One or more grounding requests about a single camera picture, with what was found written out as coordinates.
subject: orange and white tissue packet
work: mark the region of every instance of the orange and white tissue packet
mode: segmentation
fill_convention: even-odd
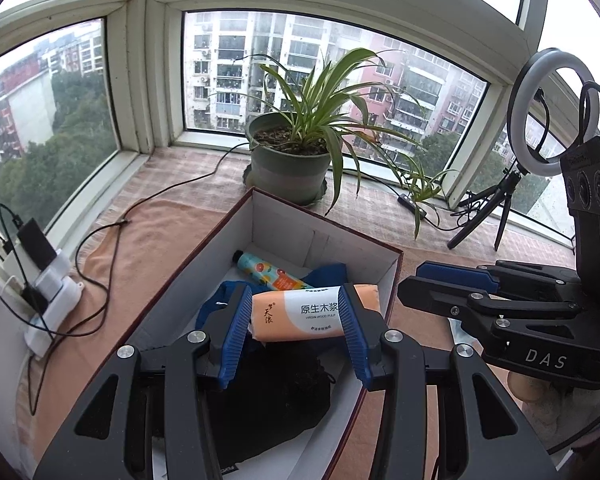
[[[362,305],[380,312],[377,285],[354,285]],[[338,313],[339,286],[272,290],[253,297],[251,333],[262,342],[300,341],[344,335]]]

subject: cardboard box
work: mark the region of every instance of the cardboard box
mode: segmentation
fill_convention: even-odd
[[[326,264],[344,263],[353,283],[378,285],[381,312],[389,317],[402,263],[398,249],[252,188],[165,284],[128,343],[141,350],[156,348],[192,330],[198,309],[221,282],[247,279],[232,263],[238,249],[298,277]],[[341,352],[325,352],[320,363],[336,379],[327,414],[312,430],[238,464],[231,480],[330,476],[364,391]],[[162,478],[163,464],[163,452],[154,448],[154,478]]]

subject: soil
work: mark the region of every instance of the soil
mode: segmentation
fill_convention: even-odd
[[[286,126],[256,132],[253,138],[260,144],[268,146],[277,152],[290,153],[291,155],[324,155],[325,153],[329,153],[324,139],[317,139],[305,146],[296,141],[290,142],[291,129]]]

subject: blue cloth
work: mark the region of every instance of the blue cloth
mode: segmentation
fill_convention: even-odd
[[[315,288],[344,285],[348,281],[347,266],[345,264],[325,265],[309,272],[302,278],[302,281]],[[223,304],[218,303],[229,303],[229,298],[234,293],[235,287],[241,283],[250,287],[252,294],[259,294],[270,290],[265,285],[255,285],[251,282],[222,282],[213,296],[206,300],[200,307],[195,330],[202,330],[209,314],[224,308]]]

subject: tree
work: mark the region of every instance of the tree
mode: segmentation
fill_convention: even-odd
[[[422,141],[422,148],[417,148],[415,155],[428,175],[433,176],[444,169],[459,139],[458,134],[448,133],[433,134]],[[502,156],[491,150],[480,165],[480,171],[475,175],[469,189],[479,192],[494,186],[504,177],[504,170],[507,168]],[[519,213],[527,214],[548,185],[549,179],[543,176],[523,176],[513,193],[511,207]]]
[[[0,164],[0,202],[45,226],[87,177],[116,150],[101,74],[58,73],[53,136]]]

